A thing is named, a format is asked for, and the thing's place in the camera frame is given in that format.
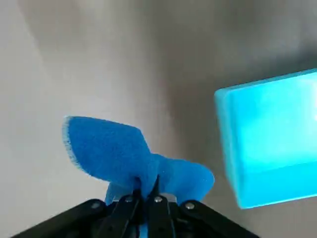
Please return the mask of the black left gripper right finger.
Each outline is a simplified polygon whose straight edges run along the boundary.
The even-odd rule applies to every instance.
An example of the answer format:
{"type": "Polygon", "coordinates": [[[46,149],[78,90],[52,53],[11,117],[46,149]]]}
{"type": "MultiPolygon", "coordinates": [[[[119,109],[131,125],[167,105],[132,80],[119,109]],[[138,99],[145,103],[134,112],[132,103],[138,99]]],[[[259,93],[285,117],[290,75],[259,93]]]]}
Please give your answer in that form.
{"type": "Polygon", "coordinates": [[[196,200],[180,205],[159,193],[159,177],[148,196],[149,238],[256,238],[214,209],[196,200]]]}

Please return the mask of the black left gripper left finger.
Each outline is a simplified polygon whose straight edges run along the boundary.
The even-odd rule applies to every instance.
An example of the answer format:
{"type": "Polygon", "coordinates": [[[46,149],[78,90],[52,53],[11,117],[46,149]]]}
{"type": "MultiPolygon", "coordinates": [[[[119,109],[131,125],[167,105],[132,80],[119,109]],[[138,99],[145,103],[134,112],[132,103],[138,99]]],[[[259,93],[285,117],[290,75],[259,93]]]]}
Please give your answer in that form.
{"type": "Polygon", "coordinates": [[[137,233],[131,224],[140,201],[138,189],[110,205],[99,199],[90,199],[13,237],[128,238],[137,233]]]}

